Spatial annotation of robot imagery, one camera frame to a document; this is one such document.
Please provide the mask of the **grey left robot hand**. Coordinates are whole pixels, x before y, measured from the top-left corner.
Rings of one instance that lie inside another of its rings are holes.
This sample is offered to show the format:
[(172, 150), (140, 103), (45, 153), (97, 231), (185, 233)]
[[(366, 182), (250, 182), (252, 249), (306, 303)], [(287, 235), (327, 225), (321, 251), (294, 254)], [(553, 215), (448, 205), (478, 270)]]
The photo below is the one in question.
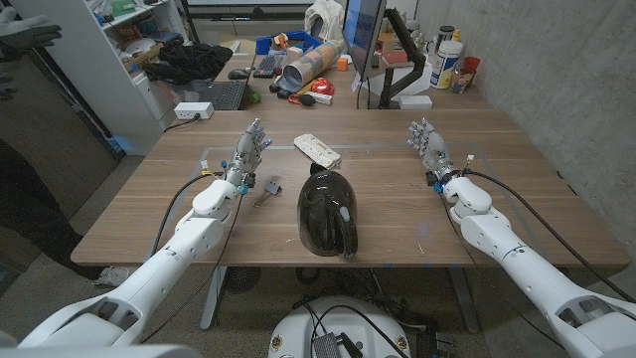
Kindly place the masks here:
[(224, 179), (235, 186), (254, 186), (255, 170), (261, 162), (261, 152), (272, 143), (265, 138), (261, 119), (256, 118), (239, 138), (234, 155), (225, 170)]

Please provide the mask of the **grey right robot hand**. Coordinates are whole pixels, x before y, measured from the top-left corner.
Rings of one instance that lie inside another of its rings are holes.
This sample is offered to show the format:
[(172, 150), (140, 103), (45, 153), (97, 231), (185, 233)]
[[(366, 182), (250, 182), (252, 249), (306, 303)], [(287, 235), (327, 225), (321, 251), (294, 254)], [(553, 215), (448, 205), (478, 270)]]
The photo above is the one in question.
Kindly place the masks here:
[(418, 152), (422, 160), (427, 185), (445, 185), (459, 170), (452, 163), (442, 136), (425, 118), (421, 122), (413, 121), (408, 130), (412, 139), (407, 143)]

